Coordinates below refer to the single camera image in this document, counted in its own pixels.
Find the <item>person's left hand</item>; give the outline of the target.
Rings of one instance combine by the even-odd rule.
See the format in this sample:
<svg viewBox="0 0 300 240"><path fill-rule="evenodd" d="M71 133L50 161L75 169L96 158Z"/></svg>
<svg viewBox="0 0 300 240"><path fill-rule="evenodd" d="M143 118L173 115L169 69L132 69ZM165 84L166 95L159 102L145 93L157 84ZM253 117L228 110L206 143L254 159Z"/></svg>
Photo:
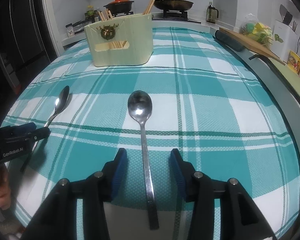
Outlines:
<svg viewBox="0 0 300 240"><path fill-rule="evenodd" d="M0 209L7 210L11 205L11 188L8 170L5 164L0 165Z"/></svg>

